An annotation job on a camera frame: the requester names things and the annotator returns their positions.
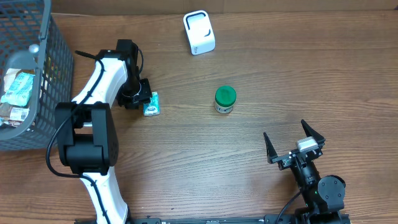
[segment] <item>gray plastic basket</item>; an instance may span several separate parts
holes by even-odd
[[[28,51],[32,44],[40,46],[37,54]],[[17,128],[0,126],[0,150],[46,147],[55,131],[55,106],[70,101],[73,75],[73,57],[51,16],[51,0],[0,0],[0,96],[8,68],[34,70],[35,77],[29,115]]]

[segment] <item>wooden table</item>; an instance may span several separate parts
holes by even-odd
[[[253,217],[278,213],[297,191],[291,171],[266,161],[262,132],[280,155],[303,138],[300,120],[326,137],[321,176],[347,183],[353,223],[398,220],[398,12],[210,15],[213,52],[192,56],[182,15],[63,17],[71,50],[96,54],[132,39],[159,116],[112,109],[116,175],[134,217]],[[75,56],[73,95],[94,62]],[[231,85],[231,114],[213,107]],[[0,223],[93,218],[83,184],[47,170],[44,150],[0,153]],[[68,172],[52,155],[55,168]],[[288,212],[303,206],[297,200]]]

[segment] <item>white label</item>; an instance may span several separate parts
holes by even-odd
[[[29,109],[14,107],[11,110],[10,119],[14,121],[25,121],[28,114],[29,114]]]
[[[217,102],[214,102],[214,107],[216,108],[216,110],[219,113],[229,113],[233,109],[233,106],[230,106],[230,107],[226,108],[226,107],[220,106]]]

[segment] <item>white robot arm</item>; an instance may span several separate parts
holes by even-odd
[[[55,109],[55,123],[59,127],[78,108],[74,119],[57,136],[60,160],[81,177],[93,201],[98,224],[129,223],[129,208],[122,199],[114,172],[119,146],[110,108],[115,99],[127,109],[150,102],[149,82],[139,78],[136,66],[138,51],[131,40],[118,40],[116,50],[101,50],[95,57],[95,70],[81,93],[71,103],[59,103]],[[82,102],[99,78],[91,96]],[[74,132],[83,126],[92,127],[93,134]]]

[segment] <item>white container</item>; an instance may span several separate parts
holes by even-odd
[[[190,12],[184,16],[183,22],[193,55],[214,50],[216,39],[207,12],[203,10]]]
[[[221,86],[216,91],[214,107],[219,113],[232,111],[236,101],[236,91],[230,86]]]

